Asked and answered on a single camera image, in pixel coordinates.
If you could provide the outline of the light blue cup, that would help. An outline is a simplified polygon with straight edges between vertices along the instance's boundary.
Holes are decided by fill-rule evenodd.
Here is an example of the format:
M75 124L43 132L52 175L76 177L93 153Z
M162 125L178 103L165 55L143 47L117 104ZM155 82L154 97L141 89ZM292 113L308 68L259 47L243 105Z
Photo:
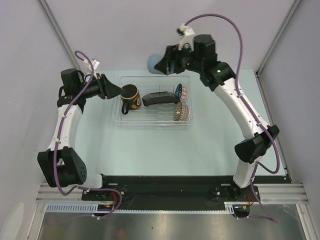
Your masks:
M151 74L172 75L175 73L175 64L173 58L160 54L150 55L146 66L148 72Z

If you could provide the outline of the black skull mug red inside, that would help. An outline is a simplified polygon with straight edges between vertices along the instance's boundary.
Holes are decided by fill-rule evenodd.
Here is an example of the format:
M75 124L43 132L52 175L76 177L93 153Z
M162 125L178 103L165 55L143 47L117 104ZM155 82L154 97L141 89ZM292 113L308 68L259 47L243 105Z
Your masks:
M120 95L122 100L121 113L127 115L129 111L135 111L140 108L142 100L138 88L133 84L127 84L122 87L125 92Z

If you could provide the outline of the black yellow square plate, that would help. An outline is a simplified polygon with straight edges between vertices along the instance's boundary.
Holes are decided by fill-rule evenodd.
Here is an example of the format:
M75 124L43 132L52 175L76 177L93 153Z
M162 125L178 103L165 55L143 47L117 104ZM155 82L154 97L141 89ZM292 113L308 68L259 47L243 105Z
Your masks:
M158 104L177 104L178 102L180 102L180 99L177 98L173 92L161 91L144 95L142 97L142 102L145 107L149 107Z

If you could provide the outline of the brown lattice pattern bowl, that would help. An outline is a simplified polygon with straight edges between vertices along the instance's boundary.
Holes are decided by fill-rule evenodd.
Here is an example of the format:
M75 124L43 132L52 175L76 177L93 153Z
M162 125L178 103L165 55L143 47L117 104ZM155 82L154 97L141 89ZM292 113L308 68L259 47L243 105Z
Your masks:
M178 102L174 110L174 121L185 122L190 115L189 106L185 102Z

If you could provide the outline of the blue triangle pattern bowl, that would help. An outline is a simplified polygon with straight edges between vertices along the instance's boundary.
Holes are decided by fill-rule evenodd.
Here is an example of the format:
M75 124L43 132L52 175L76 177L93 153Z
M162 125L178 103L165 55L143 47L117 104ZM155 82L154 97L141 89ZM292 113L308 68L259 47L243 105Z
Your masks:
M179 83L175 89L174 96L181 102L186 102L189 97L189 90L187 86Z

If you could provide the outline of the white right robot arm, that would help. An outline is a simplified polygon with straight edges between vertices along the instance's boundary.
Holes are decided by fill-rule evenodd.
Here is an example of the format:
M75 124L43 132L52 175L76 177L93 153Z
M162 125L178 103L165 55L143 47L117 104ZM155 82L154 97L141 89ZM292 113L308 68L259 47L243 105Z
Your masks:
M231 196L242 201L249 194L255 167L275 142L280 130L258 116L236 81L237 75L228 63L218 60L215 40L209 34L192 37L183 46L168 45L163 55L152 54L147 60L152 74L179 74L185 70L199 74L204 86L215 93L235 118L244 140L234 150L238 164L230 188Z

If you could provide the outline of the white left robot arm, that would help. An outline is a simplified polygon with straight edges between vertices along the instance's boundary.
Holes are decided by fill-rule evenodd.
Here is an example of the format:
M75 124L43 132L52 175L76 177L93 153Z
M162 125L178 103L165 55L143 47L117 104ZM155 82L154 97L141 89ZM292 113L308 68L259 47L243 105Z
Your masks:
M93 188L93 194L105 200L110 196L111 188L103 183L101 174L88 172L75 151L77 128L87 99L95 96L112 99L125 90L111 83L105 74L94 75L90 82L86 82L85 75L75 68L63 70L60 74L63 85L58 93L58 121L47 150L37 155L38 164L51 188Z

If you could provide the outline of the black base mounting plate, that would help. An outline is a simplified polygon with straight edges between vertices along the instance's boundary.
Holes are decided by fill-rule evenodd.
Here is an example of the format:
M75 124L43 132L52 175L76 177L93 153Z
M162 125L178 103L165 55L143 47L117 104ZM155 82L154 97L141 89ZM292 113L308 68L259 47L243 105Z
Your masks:
M288 175L256 176L254 178L255 194L262 193L262 187L278 187L292 184ZM120 192L124 202L134 197L156 198L195 198L200 197L214 202L244 202L253 197L250 185L245 188L236 186L231 175L222 176L102 176L102 188ZM111 199L111 191L74 189L69 195L79 195L83 201L106 201Z

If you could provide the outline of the aluminium frame rail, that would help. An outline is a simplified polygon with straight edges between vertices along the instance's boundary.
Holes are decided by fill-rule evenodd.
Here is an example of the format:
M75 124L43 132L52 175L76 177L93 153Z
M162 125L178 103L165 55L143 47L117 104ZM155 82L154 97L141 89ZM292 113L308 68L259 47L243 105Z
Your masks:
M47 0L36 0L72 67L82 70Z

